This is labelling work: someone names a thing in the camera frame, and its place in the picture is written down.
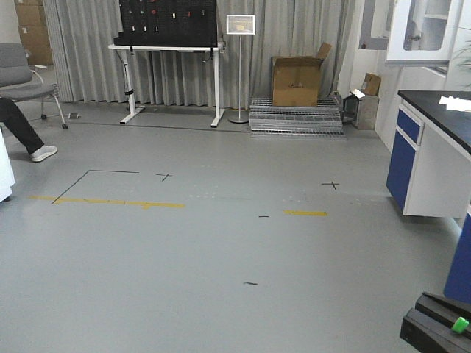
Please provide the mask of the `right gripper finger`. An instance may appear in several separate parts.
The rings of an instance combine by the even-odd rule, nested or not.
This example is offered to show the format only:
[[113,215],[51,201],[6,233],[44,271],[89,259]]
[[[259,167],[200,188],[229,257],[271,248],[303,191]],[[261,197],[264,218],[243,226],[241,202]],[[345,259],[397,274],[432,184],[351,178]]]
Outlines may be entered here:
[[416,309],[403,317],[400,338],[419,352],[470,352],[470,339]]
[[470,304],[431,293],[424,292],[416,301],[415,309],[450,329],[458,317],[470,322]]

